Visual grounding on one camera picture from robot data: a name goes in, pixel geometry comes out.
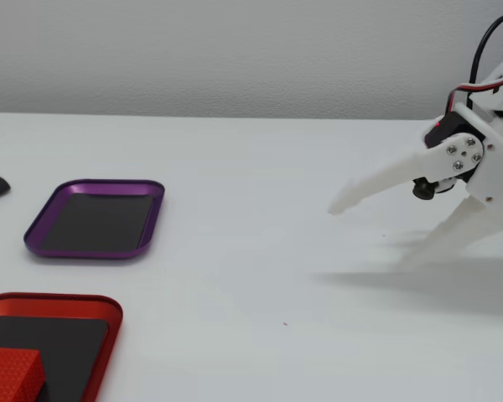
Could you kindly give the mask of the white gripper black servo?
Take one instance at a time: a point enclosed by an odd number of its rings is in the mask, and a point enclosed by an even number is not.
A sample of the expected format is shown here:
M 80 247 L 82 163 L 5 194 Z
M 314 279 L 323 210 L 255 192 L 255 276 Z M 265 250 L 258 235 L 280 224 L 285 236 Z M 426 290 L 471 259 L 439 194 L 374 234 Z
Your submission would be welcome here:
M 423 198 L 466 184 L 465 198 L 397 263 L 399 269 L 441 263 L 487 234 L 487 207 L 503 206 L 503 61 L 479 84 L 449 93 L 446 109 L 423 137 L 423 151 L 348 182 L 328 208 L 342 214 L 361 200 L 423 178 Z

